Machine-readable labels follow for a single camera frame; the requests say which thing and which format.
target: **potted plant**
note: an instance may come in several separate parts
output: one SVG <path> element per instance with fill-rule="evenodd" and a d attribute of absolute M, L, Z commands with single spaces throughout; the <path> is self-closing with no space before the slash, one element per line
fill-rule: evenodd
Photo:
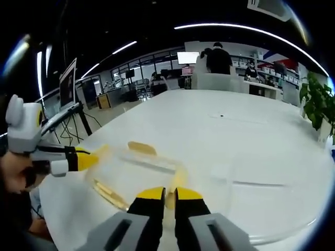
<path fill-rule="evenodd" d="M 325 146 L 328 136 L 334 135 L 335 132 L 335 98 L 331 88 L 321 85 L 314 73 L 308 73 L 307 82 L 308 84 L 302 84 L 300 89 L 300 102 L 304 100 L 304 112 L 312 122 L 313 128 L 319 132 L 318 142 Z"/>

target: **green leaves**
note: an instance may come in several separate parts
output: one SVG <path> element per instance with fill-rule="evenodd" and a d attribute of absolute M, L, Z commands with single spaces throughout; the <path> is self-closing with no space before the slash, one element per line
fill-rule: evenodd
<path fill-rule="evenodd" d="M 311 120 L 313 128 L 321 128 L 322 119 L 326 117 L 332 125 L 331 135 L 335 133 L 335 98 L 331 94 L 331 88 L 321 85 L 314 73 L 307 74 L 308 84 L 302 84 L 299 97 L 300 102 L 306 99 L 304 111 Z"/>

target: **person in black shirt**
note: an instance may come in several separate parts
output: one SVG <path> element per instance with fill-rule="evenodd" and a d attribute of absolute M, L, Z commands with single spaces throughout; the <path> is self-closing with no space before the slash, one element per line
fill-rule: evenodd
<path fill-rule="evenodd" d="M 249 65 L 247 69 L 245 70 L 245 76 L 254 77 L 254 78 L 258 77 L 256 69 L 255 69 L 255 64 L 253 61 L 249 61 Z"/>
<path fill-rule="evenodd" d="M 207 56 L 207 68 L 211 73 L 230 75 L 231 66 L 232 60 L 229 53 L 222 49 L 221 43 L 214 43 L 212 52 Z"/>

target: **window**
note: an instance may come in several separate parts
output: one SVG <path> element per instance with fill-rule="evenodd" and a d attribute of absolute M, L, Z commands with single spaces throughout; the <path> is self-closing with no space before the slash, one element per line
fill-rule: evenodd
<path fill-rule="evenodd" d="M 123 66 L 120 67 L 120 77 L 122 78 L 123 84 L 124 85 L 128 85 L 130 83 L 129 79 L 126 79 L 126 71 L 128 71 L 128 64 L 125 64 Z"/>
<path fill-rule="evenodd" d="M 119 77 L 120 77 L 120 76 L 119 76 L 119 68 L 116 68 L 116 69 L 110 71 L 110 74 L 111 74 L 111 79 L 112 79 L 113 81 L 118 80 Z"/>
<path fill-rule="evenodd" d="M 181 51 L 185 51 L 185 49 L 178 49 L 178 50 L 170 51 L 171 61 L 172 61 L 172 68 L 173 69 L 181 69 L 182 68 L 182 65 L 178 64 L 178 56 L 177 56 L 177 52 L 181 52 Z"/>
<path fill-rule="evenodd" d="M 171 70 L 170 54 L 169 52 L 162 52 L 155 54 L 155 64 L 157 73 L 160 74 L 162 70 Z"/>
<path fill-rule="evenodd" d="M 155 72 L 155 66 L 153 65 L 153 56 L 147 56 L 141 60 L 143 79 L 151 79 L 152 73 Z"/>
<path fill-rule="evenodd" d="M 134 77 L 131 78 L 133 82 L 142 79 L 142 73 L 141 73 L 141 67 L 140 67 L 140 61 L 135 60 L 133 62 L 129 63 L 130 70 L 134 70 Z"/>
<path fill-rule="evenodd" d="M 98 76 L 92 77 L 92 81 L 93 81 L 93 84 L 94 84 L 96 95 L 102 94 L 100 78 Z"/>

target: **glass wall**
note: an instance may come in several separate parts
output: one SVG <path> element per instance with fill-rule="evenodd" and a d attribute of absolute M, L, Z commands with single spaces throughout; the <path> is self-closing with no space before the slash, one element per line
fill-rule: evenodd
<path fill-rule="evenodd" d="M 119 68 L 120 77 L 124 85 L 128 85 L 130 83 L 130 79 L 126 79 L 126 71 L 129 70 L 128 64 L 125 64 Z"/>
<path fill-rule="evenodd" d="M 142 73 L 143 73 L 143 79 L 150 79 L 152 73 L 156 71 L 155 65 L 154 65 L 154 57 L 146 56 L 143 59 L 140 59 L 141 61 L 141 67 L 142 67 Z"/>
<path fill-rule="evenodd" d="M 160 53 L 154 53 L 149 56 L 134 60 L 130 63 L 122 65 L 110 71 L 111 78 L 117 81 L 120 77 L 124 84 L 127 85 L 130 81 L 138 81 L 141 79 L 150 80 L 152 73 L 161 73 L 162 70 L 181 69 L 182 65 L 178 64 L 177 52 L 185 51 L 185 48 L 167 50 Z M 126 79 L 126 71 L 134 70 L 135 76 L 131 79 Z"/>
<path fill-rule="evenodd" d="M 133 82 L 142 79 L 141 66 L 139 60 L 130 62 L 129 68 L 130 70 L 134 70 L 134 77 L 131 78 Z"/>

